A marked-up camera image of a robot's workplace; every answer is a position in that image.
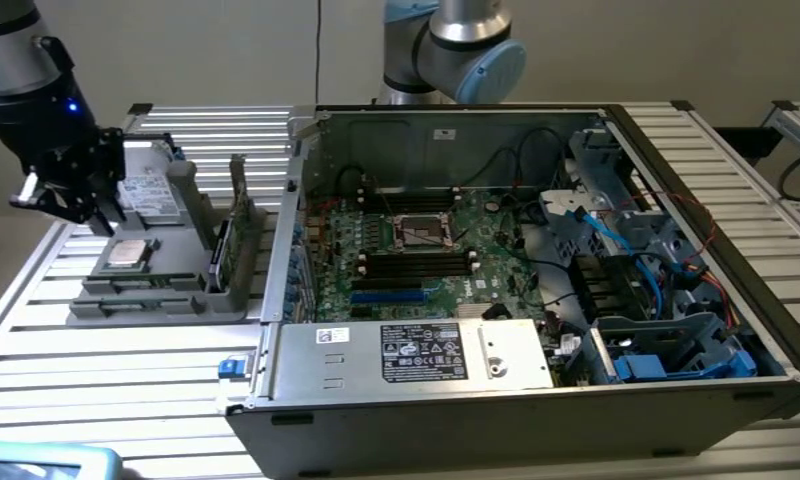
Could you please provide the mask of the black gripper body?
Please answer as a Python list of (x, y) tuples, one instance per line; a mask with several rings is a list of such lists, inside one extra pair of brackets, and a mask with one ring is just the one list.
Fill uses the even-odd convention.
[(71, 73), (35, 91), (0, 95), (0, 140), (41, 181), (77, 196), (117, 194), (124, 131), (99, 125)]

